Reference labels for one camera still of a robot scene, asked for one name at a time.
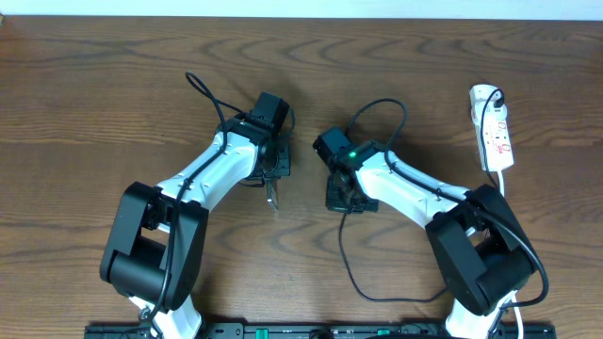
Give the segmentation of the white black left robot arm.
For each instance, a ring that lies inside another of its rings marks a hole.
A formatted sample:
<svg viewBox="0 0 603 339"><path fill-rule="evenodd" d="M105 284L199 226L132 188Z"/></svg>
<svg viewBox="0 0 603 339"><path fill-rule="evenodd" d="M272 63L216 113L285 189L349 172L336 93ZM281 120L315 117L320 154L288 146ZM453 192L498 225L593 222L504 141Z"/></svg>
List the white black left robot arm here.
<svg viewBox="0 0 603 339"><path fill-rule="evenodd" d="M240 181L266 187L290 173L281 129L294 111L263 92L254 108L221 124L211 145L155 186L123 193L100 264L100 277L139 308L137 326L88 326L88 338L196 338L204 319L191 291L199 275L210 212Z"/></svg>

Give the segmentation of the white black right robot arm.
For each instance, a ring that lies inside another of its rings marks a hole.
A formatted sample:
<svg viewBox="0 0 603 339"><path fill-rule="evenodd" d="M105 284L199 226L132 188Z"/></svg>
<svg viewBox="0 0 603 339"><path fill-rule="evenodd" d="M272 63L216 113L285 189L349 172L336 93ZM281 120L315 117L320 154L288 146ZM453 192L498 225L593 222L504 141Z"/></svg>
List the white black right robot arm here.
<svg viewBox="0 0 603 339"><path fill-rule="evenodd" d="M516 293L542 267L498 190L447 185L376 142L354 144L334 127L313 147L330 171L326 206L345 216L394 207L425 230L454 304L446 332L489 338Z"/></svg>

